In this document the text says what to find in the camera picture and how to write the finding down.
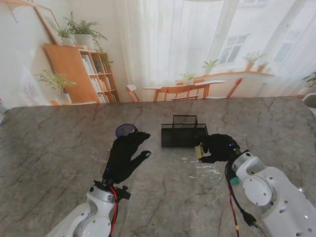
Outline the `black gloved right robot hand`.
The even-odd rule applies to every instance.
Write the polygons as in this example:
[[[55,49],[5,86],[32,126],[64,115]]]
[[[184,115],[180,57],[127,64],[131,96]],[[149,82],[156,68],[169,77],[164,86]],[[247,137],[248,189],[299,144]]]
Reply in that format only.
[[[209,153],[198,159],[202,163],[227,162],[241,154],[240,146],[227,134],[200,136],[197,143],[201,145],[204,154]]]

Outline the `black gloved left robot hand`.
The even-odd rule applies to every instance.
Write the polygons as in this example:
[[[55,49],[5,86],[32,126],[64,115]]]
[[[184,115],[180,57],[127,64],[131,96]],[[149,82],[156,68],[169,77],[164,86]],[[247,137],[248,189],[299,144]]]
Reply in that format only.
[[[132,158],[139,146],[149,137],[150,134],[138,131],[114,141],[103,173],[104,183],[113,185],[125,181],[143,161],[150,157],[150,151],[142,151],[136,158]]]

